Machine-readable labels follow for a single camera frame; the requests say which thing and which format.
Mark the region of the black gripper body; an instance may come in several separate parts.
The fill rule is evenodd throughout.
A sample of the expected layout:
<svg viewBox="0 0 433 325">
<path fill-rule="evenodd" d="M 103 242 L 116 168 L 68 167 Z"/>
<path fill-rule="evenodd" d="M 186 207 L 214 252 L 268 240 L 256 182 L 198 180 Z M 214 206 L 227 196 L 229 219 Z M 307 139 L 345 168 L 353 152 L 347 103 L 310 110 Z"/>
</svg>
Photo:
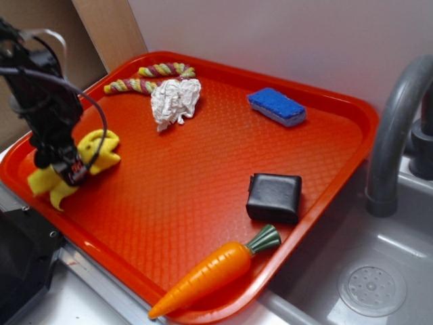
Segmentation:
<svg viewBox="0 0 433 325">
<path fill-rule="evenodd" d="M 69 186 L 78 186 L 87 166 L 72 131 L 83 107 L 67 84 L 55 52 L 40 37 L 2 20 L 1 76 L 12 93 L 12 110 L 32 131 L 35 166 L 53 167 Z"/>
</svg>

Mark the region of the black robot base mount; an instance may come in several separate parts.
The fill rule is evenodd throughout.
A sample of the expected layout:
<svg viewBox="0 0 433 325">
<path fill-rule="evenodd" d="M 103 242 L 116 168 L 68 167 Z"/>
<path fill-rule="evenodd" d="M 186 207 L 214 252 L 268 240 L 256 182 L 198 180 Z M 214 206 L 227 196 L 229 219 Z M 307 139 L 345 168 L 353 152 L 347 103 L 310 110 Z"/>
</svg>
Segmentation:
<svg viewBox="0 0 433 325">
<path fill-rule="evenodd" d="M 1 213 L 1 323 L 17 322 L 49 291 L 64 241 L 30 207 Z"/>
</svg>

